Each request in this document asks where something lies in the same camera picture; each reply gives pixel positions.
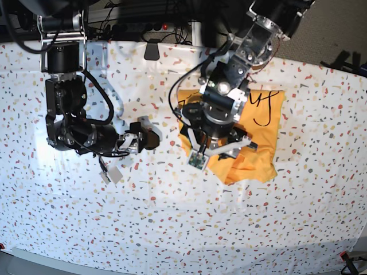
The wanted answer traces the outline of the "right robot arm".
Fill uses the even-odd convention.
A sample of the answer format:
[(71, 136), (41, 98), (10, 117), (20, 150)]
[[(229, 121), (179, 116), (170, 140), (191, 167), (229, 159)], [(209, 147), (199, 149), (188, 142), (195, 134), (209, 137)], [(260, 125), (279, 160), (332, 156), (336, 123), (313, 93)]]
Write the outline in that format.
[[(40, 55), (40, 71), (50, 75), (45, 82), (48, 144), (59, 151), (74, 150), (79, 155), (92, 153), (107, 175), (103, 158), (121, 159), (143, 150), (151, 151), (159, 146), (160, 140), (140, 122), (130, 124), (122, 135), (111, 124), (112, 101), (87, 70), (90, 4), (90, 1), (21, 1), (25, 9), (37, 16), (40, 49), (30, 48), (18, 36), (10, 19), (10, 1), (1, 1), (1, 16), (12, 40), (26, 52)], [(104, 120), (87, 118), (86, 79), (108, 105), (108, 116)]]

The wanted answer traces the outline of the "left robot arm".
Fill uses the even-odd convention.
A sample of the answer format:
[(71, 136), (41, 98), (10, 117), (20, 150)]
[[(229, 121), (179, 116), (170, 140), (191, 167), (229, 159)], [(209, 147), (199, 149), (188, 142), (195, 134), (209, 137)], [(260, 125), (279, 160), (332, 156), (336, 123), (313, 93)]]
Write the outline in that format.
[(204, 170), (213, 156), (238, 157), (240, 150), (257, 149), (247, 132), (237, 127), (248, 101), (248, 74), (265, 66), (272, 40), (289, 40), (313, 1), (253, 1), (248, 9), (252, 26), (244, 37), (229, 34), (223, 47), (201, 65), (199, 98), (183, 103), (181, 133), (190, 142), (188, 165)]

